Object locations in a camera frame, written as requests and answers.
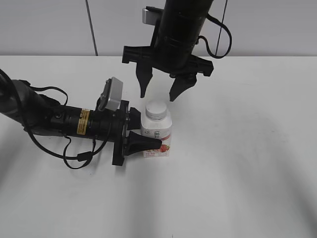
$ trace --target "white table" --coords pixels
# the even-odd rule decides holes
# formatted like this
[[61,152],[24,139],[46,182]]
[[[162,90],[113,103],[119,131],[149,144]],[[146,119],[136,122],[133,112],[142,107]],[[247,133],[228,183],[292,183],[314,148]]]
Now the white table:
[[[127,157],[113,144],[78,171],[40,151],[0,115],[2,238],[317,237],[317,58],[214,60],[211,78],[169,104],[169,158]],[[140,99],[135,64],[119,57],[0,57],[12,79],[57,86],[69,105],[93,109],[105,80],[142,109],[168,98],[172,80],[154,70]],[[59,93],[49,96],[63,102]],[[39,137],[62,153],[67,140]],[[68,153],[91,149],[75,139]]]

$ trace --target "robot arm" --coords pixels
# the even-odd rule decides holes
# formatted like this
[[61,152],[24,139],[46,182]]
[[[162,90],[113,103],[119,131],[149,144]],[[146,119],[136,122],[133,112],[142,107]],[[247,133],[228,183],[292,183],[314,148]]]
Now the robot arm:
[[[99,153],[105,144],[114,142],[112,164],[122,166],[124,156],[133,153],[159,149],[161,140],[140,136],[130,130],[140,129],[141,113],[130,108],[129,102],[121,100],[123,83],[111,78],[97,100],[95,110],[61,105],[45,95],[43,91],[31,87],[23,80],[11,80],[0,70],[0,113],[24,126],[32,141],[43,151],[64,160],[85,161],[80,168],[89,164],[92,157]],[[56,154],[42,146],[34,135],[82,137],[103,141],[99,149],[78,154],[76,157]]]
[[128,47],[123,50],[123,63],[136,62],[141,98],[152,78],[152,68],[169,73],[175,78],[170,90],[170,100],[174,101],[186,89],[193,87],[197,73],[210,76],[213,64],[209,60],[192,55],[206,17],[224,28],[226,26],[208,15],[213,0],[167,0],[164,10],[147,7],[143,9],[143,22],[154,25],[150,46]]

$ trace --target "cable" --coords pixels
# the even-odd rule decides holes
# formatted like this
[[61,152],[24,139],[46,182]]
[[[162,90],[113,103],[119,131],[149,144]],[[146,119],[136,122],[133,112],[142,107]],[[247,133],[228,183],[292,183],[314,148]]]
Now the cable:
[[[82,153],[82,154],[78,154],[77,157],[69,157],[69,156],[65,156],[65,155],[59,155],[59,154],[57,154],[57,153],[55,153],[55,152],[53,152],[53,151],[50,151],[49,149],[45,148],[43,145],[41,145],[41,144],[37,141],[37,139],[34,137],[34,134],[33,134],[32,131],[31,131],[31,128],[30,128],[30,126],[29,126],[29,124],[28,124],[28,121],[27,121],[27,119],[26,119],[26,117],[25,117],[25,114],[24,114],[24,112],[23,112],[22,103],[21,103],[19,94],[18,94],[18,92],[17,92],[17,90],[16,90],[16,88],[15,88],[15,86],[14,86],[12,80],[11,80],[10,77],[9,77],[5,72],[3,72],[1,69],[0,69],[0,75],[5,79],[5,81],[6,81],[6,82],[8,83],[8,85],[9,85],[9,88],[11,88],[11,90],[12,90],[12,92],[13,92],[13,96],[14,96],[14,98],[15,98],[15,100],[16,100],[18,112],[19,112],[19,114],[20,114],[21,117],[22,117],[23,126],[25,127],[26,132],[29,134],[29,137],[31,138],[31,140],[33,141],[34,144],[35,144],[37,147],[39,147],[41,150],[43,150],[44,152],[46,152],[46,153],[48,153],[48,154],[50,154],[50,155],[52,155],[52,156],[55,156],[55,157],[57,157],[57,158],[60,158],[60,159],[80,160],[80,158],[83,158],[82,156],[80,156],[80,155],[82,155],[83,153]],[[102,145],[100,146],[100,148],[97,150],[98,152],[100,152],[100,151],[102,150],[102,148],[105,146],[105,144],[106,144],[106,142],[107,142],[107,140],[108,140],[108,138],[109,138],[109,135],[110,135],[110,130],[111,130],[111,123],[109,123],[109,129],[108,129],[107,137],[106,137],[106,139],[103,141],[103,143],[102,143]]]
[[49,89],[56,90],[56,91],[61,92],[62,94],[64,94],[66,96],[66,101],[64,103],[64,106],[66,106],[66,104],[68,102],[68,94],[60,88],[53,87],[53,86],[44,87],[44,88],[37,88],[37,87],[32,87],[32,86],[29,86],[29,87],[36,92],[44,92],[44,91],[49,90]]
[[64,163],[66,164],[66,166],[69,167],[69,168],[72,169],[72,170],[78,170],[78,169],[81,169],[81,168],[86,167],[87,165],[89,165],[90,162],[91,162],[91,160],[93,159],[93,153],[94,153],[94,150],[95,150],[95,147],[96,147],[96,139],[95,139],[95,138],[93,139],[93,150],[90,152],[90,155],[91,155],[91,156],[89,157],[89,159],[87,159],[86,162],[85,162],[83,165],[81,165],[81,166],[75,168],[75,167],[72,167],[72,166],[68,163],[68,161],[67,161],[67,159],[66,159],[66,150],[67,150],[68,146],[69,146],[70,143],[71,143],[71,138],[68,137],[67,135],[65,135],[64,137],[65,137],[66,139],[69,139],[69,142],[68,142],[68,144],[65,146],[64,152],[63,152],[63,156],[64,156],[63,161],[64,161]]
[[211,50],[210,50],[210,48],[209,48],[208,40],[206,39],[205,36],[199,36],[199,37],[198,37],[198,40],[199,40],[199,39],[203,39],[203,40],[204,40],[204,42],[205,42],[205,44],[206,44],[207,52],[208,52],[208,54],[209,54],[211,57],[213,57],[213,58],[215,58],[215,59],[222,59],[223,57],[227,56],[227,54],[229,54],[229,52],[230,52],[230,50],[231,50],[231,46],[232,46],[232,35],[231,35],[231,32],[230,32],[230,30],[228,29],[228,27],[227,27],[226,25],[224,25],[223,23],[221,23],[218,19],[216,19],[216,18],[210,16],[209,14],[207,15],[207,19],[208,19],[209,21],[211,21],[212,23],[214,23],[214,24],[220,26],[221,28],[223,28],[223,29],[227,32],[227,34],[228,34],[228,36],[229,36],[229,47],[228,47],[228,49],[227,49],[227,52],[226,52],[224,55],[222,55],[222,56],[217,56],[217,55],[215,55],[215,54],[213,54],[213,53],[211,52]]

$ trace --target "plastic bottle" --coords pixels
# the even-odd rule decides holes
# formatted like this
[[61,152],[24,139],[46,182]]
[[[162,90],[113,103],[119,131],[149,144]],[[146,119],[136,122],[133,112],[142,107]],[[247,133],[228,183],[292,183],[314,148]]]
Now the plastic bottle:
[[143,151],[143,156],[169,156],[172,119],[166,104],[162,101],[149,101],[141,116],[141,125],[142,135],[162,140],[160,149]]

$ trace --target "yellow label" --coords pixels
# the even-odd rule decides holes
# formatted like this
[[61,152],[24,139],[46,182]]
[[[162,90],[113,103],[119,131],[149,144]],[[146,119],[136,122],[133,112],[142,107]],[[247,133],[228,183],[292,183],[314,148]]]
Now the yellow label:
[[80,113],[80,118],[77,125],[77,134],[78,135],[85,135],[86,134],[86,128],[88,123],[90,110],[82,109]]

